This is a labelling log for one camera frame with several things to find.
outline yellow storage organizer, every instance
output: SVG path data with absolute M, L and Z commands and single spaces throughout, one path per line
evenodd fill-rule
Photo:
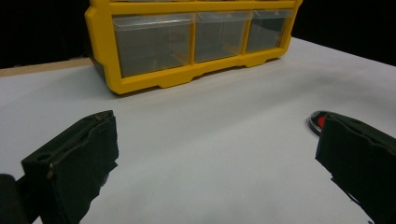
M 301 3 L 91 0 L 85 17 L 93 58 L 123 94 L 282 56 Z

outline black background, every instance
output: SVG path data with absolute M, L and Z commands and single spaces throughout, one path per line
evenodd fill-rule
M 0 6 L 0 68 L 89 55 L 88 0 L 12 0 Z M 396 65 L 396 2 L 304 0 L 292 35 Z

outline white table surface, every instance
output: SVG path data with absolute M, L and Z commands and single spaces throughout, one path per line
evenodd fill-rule
M 81 223 L 367 223 L 315 160 L 325 109 L 396 135 L 396 67 L 293 38 L 280 60 L 119 97 L 92 66 L 0 78 L 0 172 L 112 109 L 120 157 Z

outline yellow plastic frame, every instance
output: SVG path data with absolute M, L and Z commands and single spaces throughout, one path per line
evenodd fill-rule
M 204 73 L 233 67 L 251 67 L 265 63 L 286 53 L 290 39 L 291 28 L 298 7 L 303 0 L 295 1 L 191 1 L 191 2 L 110 2 L 109 0 L 91 0 L 91 6 L 85 13 L 85 18 L 92 42 L 93 57 L 99 62 L 105 72 L 107 86 L 117 94 L 138 91 L 149 87 L 172 87 L 192 81 L 194 77 Z M 114 15 L 132 14 L 166 14 L 178 12 L 199 11 L 232 11 L 232 10 L 263 10 L 292 9 L 293 15 L 286 19 L 285 28 L 280 37 L 279 47 L 258 52 L 245 53 L 248 42 L 250 21 L 242 42 L 242 52 L 239 55 L 214 61 L 195 63 L 195 23 L 191 25 L 190 64 L 176 68 L 146 73 L 133 77 L 121 77 L 117 43 L 114 33 Z

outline white tabletop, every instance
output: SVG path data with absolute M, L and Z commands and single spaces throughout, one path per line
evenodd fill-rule
M 396 67 L 293 38 L 280 60 L 117 96 L 92 66 L 0 78 L 0 172 L 112 109 L 120 157 L 81 223 L 361 223 L 315 160 L 325 109 L 396 135 Z

